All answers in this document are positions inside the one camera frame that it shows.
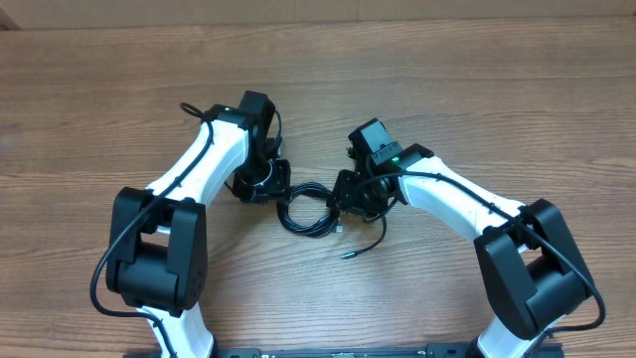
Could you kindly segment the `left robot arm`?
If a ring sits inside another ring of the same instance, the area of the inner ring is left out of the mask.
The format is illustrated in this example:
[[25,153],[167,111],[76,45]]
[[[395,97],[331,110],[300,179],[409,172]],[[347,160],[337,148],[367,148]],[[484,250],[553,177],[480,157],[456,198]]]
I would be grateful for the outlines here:
[[180,159],[143,189],[123,188],[113,202],[110,239],[93,276],[121,296],[126,317],[148,321],[159,357],[214,357],[218,345],[199,304],[208,273],[207,211],[224,187],[243,203],[285,202],[290,165],[279,156],[281,119],[261,92],[236,107],[206,111],[182,103],[200,132]]

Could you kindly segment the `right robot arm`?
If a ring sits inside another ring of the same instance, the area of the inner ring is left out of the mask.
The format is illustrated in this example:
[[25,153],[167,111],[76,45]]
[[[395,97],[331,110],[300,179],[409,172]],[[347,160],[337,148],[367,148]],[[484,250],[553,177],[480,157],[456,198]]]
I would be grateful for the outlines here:
[[383,220],[401,202],[453,229],[475,249],[495,314],[470,343],[429,344],[428,357],[560,357],[547,338],[588,298],[590,271],[558,207],[503,198],[419,144],[402,147],[376,118],[349,135],[355,168],[339,173],[330,207]]

